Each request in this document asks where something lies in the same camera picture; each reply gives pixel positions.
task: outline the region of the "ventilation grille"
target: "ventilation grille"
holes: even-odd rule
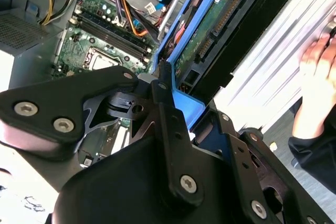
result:
[[[21,49],[49,33],[11,13],[0,14],[0,42]]]

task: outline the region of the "motherboard chip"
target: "motherboard chip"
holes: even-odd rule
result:
[[[121,64],[122,62],[119,57],[112,56],[99,48],[90,47],[85,57],[83,68],[88,70],[97,70]]]

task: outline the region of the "motherboard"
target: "motherboard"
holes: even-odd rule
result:
[[[112,66],[126,67],[136,75],[152,72],[156,50],[157,44],[149,35],[134,35],[126,18],[118,19],[112,1],[77,0],[61,38],[52,76],[57,79]],[[91,166],[127,146],[130,123],[120,119],[89,133],[78,152],[81,166]]]
[[[112,66],[137,75],[151,72],[156,49],[150,36],[134,35],[126,19],[118,19],[110,0],[77,0],[52,75],[60,78]]]

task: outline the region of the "orange wire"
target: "orange wire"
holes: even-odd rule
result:
[[[147,33],[148,33],[147,30],[144,30],[144,31],[142,31],[142,32],[140,32],[140,33],[138,34],[138,32],[136,31],[135,27],[133,26],[133,22],[132,22],[131,14],[130,14],[130,11],[128,10],[126,1],[125,1],[125,0],[122,0],[122,2],[123,2],[123,5],[124,5],[124,9],[125,9],[125,12],[126,12],[126,16],[127,16],[127,18],[128,18],[128,21],[129,21],[131,27],[132,27],[132,31],[133,31],[133,33],[134,33],[135,35],[139,36],[139,37],[142,37],[142,36],[144,36],[145,34],[147,34]]]

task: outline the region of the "finger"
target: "finger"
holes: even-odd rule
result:
[[[310,55],[308,56],[307,63],[305,66],[305,74],[309,76],[313,76],[315,74],[315,70],[321,55],[324,52],[325,45],[329,41],[329,34],[324,34],[321,38],[317,41],[317,44],[314,46],[313,50],[311,51]]]
[[[336,38],[334,37],[332,42],[331,42],[333,45],[336,44]],[[336,60],[334,60],[331,68],[330,68],[330,71],[329,71],[329,75],[328,75],[328,79],[333,82],[333,83],[336,83]]]
[[[300,59],[300,72],[305,74],[305,70],[306,70],[306,63],[308,60],[309,55],[311,54],[311,51],[313,50],[313,48],[315,47],[315,45],[317,44],[316,41],[314,41],[306,50],[306,52],[302,55],[301,59]]]
[[[330,45],[323,52],[319,63],[316,67],[315,76],[326,79],[329,75],[330,68],[336,56],[336,39],[333,38]]]

